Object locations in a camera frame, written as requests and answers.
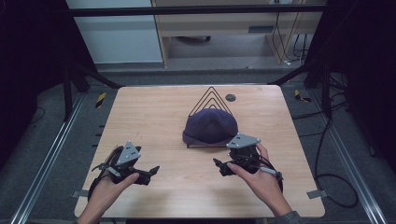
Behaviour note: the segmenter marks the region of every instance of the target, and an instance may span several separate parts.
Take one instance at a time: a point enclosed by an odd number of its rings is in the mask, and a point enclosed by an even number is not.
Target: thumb
[[[131,175],[128,175],[124,180],[122,180],[118,186],[120,186],[120,190],[123,191],[127,189],[129,186],[131,186],[139,177],[139,173],[133,173]]]
[[[236,175],[238,175],[239,177],[241,177],[243,180],[247,180],[248,179],[248,176],[250,175],[250,173],[248,173],[244,168],[242,168],[242,167],[240,167],[240,166],[238,166],[238,165],[236,165],[236,164],[233,164],[233,163],[230,163],[230,162],[227,162],[227,166],[228,166],[228,168],[230,168]]]

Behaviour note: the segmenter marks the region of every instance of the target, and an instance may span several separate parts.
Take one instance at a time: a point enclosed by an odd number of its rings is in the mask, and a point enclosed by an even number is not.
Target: forearm
[[[291,207],[289,206],[283,195],[269,201],[267,205],[274,213],[275,217],[285,216],[287,213],[290,213],[292,211]]]
[[[105,212],[100,208],[87,206],[77,219],[78,224],[97,224]]]

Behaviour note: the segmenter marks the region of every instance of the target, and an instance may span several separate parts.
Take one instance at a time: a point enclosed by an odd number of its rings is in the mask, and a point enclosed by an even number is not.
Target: wall
[[[151,7],[149,0],[66,0],[70,8]],[[153,16],[75,18],[97,65],[162,63]]]

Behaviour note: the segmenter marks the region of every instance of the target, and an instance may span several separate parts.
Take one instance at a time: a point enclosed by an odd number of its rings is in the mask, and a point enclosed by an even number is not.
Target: hand
[[[120,194],[131,186],[139,177],[138,173],[127,176],[118,184],[114,184],[108,170],[94,189],[87,206],[78,218],[78,224],[96,224],[105,211],[113,204]]]
[[[267,149],[260,143],[256,146],[260,151],[260,155],[269,160]],[[260,169],[255,174],[251,174],[236,164],[227,163],[227,165],[234,173],[245,180],[254,194],[267,204],[276,217],[281,217],[291,212],[291,208],[273,175]]]

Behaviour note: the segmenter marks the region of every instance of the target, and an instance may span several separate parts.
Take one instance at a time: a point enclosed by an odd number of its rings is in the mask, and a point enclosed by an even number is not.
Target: left hand
[[[105,211],[113,204],[121,193],[131,186],[139,177],[138,173],[127,176],[118,184],[111,180],[109,172],[104,172],[104,177],[95,187],[87,206],[78,218],[78,224],[96,224]]]

